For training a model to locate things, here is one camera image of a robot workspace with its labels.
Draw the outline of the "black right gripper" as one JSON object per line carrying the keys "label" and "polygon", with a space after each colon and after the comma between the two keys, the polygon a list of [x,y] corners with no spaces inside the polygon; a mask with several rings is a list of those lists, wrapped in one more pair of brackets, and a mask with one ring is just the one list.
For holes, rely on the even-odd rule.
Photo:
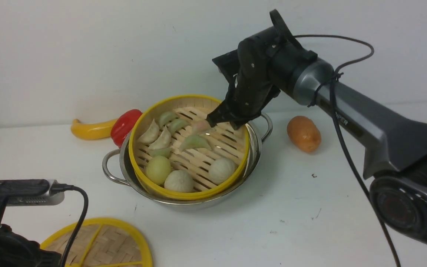
{"label": "black right gripper", "polygon": [[207,115],[210,127],[229,123],[234,130],[238,130],[261,115],[272,88],[268,78],[271,58],[267,55],[267,49],[277,37],[277,30],[271,26],[239,42],[236,80],[229,85],[224,101]]}

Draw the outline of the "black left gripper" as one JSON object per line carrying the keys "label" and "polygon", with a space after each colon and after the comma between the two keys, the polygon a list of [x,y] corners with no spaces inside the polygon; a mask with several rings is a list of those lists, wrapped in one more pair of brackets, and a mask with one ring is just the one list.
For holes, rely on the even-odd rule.
{"label": "black left gripper", "polygon": [[0,267],[59,267],[62,255],[0,225]]}

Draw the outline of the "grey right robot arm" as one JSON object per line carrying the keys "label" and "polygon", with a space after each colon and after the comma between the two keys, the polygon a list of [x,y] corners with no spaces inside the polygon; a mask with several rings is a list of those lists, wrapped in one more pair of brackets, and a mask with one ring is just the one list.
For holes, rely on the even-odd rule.
{"label": "grey right robot arm", "polygon": [[210,126],[230,123],[234,129],[259,117],[280,91],[300,105],[318,106],[332,117],[354,174],[341,128],[365,148],[364,179],[373,177],[365,194],[383,228],[427,245],[427,123],[395,113],[339,82],[336,68],[306,50],[277,10],[272,26],[242,40],[234,51],[212,60],[229,83],[225,99],[207,115]]}

